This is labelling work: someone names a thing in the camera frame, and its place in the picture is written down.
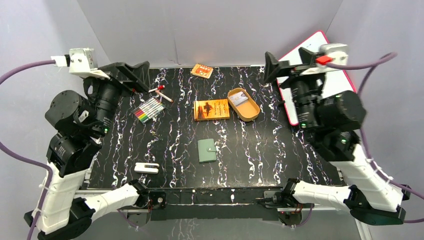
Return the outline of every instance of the tan oval container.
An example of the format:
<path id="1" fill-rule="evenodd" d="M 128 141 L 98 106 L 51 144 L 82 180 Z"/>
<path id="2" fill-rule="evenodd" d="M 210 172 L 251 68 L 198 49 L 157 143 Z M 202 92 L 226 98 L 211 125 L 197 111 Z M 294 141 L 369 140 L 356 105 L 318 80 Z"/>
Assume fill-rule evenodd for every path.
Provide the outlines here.
<path id="1" fill-rule="evenodd" d="M 243 92 L 247 96 L 248 101 L 236 107 L 234 103 L 230 100 L 230 96 L 239 92 Z M 237 115 L 241 118 L 241 120 L 245 122 L 254 120 L 255 118 L 258 117 L 259 113 L 261 112 L 261 109 L 259 108 L 259 106 L 256 104 L 255 101 L 253 101 L 252 97 L 243 88 L 238 87 L 229 91 L 227 95 L 227 99 L 231 107 L 237 113 Z"/>

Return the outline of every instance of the black marble table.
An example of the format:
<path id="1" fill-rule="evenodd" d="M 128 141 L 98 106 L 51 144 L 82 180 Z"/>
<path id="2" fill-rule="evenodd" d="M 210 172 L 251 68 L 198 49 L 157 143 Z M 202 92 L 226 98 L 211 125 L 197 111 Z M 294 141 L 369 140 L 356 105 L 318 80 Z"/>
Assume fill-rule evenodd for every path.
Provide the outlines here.
<path id="1" fill-rule="evenodd" d="M 279 108 L 280 92 L 263 84 L 264 67 L 217 67 L 210 79 L 192 76 L 191 68 L 150 70 L 150 85 L 165 85 L 166 109 L 142 124 L 131 111 L 156 94 L 122 98 L 104 147 L 94 158 L 88 189 L 120 187 L 140 179 L 149 188 L 240 188 L 284 186 L 288 178 L 340 185 L 335 167 L 317 156 L 298 127 Z M 225 99 L 243 88 L 260 106 L 252 122 L 230 119 L 194 121 L 196 100 Z M 197 141 L 212 138 L 217 161 L 199 163 Z M 158 163 L 158 174 L 134 171 L 137 162 Z"/>

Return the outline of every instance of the marker set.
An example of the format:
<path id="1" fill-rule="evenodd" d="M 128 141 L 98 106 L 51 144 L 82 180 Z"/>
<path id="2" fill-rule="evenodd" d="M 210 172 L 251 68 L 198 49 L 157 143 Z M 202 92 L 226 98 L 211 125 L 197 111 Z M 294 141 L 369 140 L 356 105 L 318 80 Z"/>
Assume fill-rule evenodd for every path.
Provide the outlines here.
<path id="1" fill-rule="evenodd" d="M 144 124 L 148 120 L 156 117 L 164 109 L 165 106 L 156 97 L 151 97 L 134 109 L 132 113 Z"/>

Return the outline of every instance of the book cover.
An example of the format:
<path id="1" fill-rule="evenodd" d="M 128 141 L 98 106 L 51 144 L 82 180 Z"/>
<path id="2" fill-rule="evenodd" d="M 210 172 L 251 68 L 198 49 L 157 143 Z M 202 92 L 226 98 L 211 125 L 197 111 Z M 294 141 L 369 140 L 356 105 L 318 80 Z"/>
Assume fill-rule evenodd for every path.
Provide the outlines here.
<path id="1" fill-rule="evenodd" d="M 229 119 L 230 108 L 227 99 L 194 101 L 194 120 Z"/>

